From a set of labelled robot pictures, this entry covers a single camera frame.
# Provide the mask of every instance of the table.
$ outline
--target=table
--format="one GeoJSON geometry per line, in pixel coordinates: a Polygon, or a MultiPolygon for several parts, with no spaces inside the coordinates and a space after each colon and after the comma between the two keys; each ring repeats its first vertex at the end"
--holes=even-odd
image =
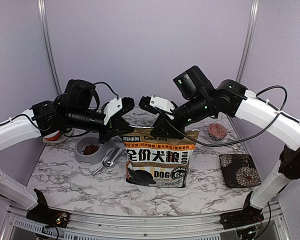
{"type": "MultiPolygon", "coordinates": [[[[131,124],[151,126],[156,115],[135,108],[124,116],[131,124]]],[[[222,142],[237,140],[230,121],[223,113],[218,119],[206,118],[187,130],[200,130],[199,141],[210,139],[207,126],[220,123],[228,129],[222,142]]],[[[252,188],[228,188],[219,163],[220,154],[245,154],[241,144],[227,147],[196,145],[189,163],[185,188],[157,188],[126,182],[126,160],[122,155],[114,168],[91,174],[101,163],[91,165],[75,160],[77,138],[60,144],[47,144],[39,158],[28,186],[41,190],[50,207],[108,216],[188,216],[224,212],[243,207],[252,188]]],[[[119,138],[114,145],[123,146],[119,138]]]]}

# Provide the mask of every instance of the metal scoop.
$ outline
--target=metal scoop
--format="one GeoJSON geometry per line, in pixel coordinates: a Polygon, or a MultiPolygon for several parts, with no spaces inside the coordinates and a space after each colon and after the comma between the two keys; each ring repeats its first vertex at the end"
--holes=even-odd
{"type": "Polygon", "coordinates": [[[124,150],[121,147],[115,147],[112,150],[110,150],[102,159],[102,166],[99,167],[97,170],[95,170],[92,173],[92,176],[96,175],[98,172],[100,172],[103,168],[113,168],[119,157],[122,155],[124,150]]]}

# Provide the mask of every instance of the dog food bag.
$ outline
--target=dog food bag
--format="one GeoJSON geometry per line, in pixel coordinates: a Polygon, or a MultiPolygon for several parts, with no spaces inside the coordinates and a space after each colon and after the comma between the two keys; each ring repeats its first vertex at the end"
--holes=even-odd
{"type": "MultiPolygon", "coordinates": [[[[126,181],[161,188],[184,188],[196,143],[184,138],[153,137],[152,128],[136,128],[122,135],[127,153],[126,181]]],[[[186,134],[198,138],[198,131],[186,134]]]]}

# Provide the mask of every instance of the red patterned bowl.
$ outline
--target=red patterned bowl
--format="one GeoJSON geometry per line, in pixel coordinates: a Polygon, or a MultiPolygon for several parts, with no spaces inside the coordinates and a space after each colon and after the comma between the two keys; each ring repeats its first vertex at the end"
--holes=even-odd
{"type": "Polygon", "coordinates": [[[220,141],[228,135],[228,130],[225,126],[219,123],[211,123],[208,126],[208,133],[210,138],[216,141],[220,141]]]}

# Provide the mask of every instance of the black floral mat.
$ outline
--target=black floral mat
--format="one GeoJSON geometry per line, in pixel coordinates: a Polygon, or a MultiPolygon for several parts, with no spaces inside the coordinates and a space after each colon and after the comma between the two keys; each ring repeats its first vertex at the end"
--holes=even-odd
{"type": "Polygon", "coordinates": [[[221,154],[220,165],[225,184],[232,189],[261,184],[256,165],[248,154],[221,154]]]}

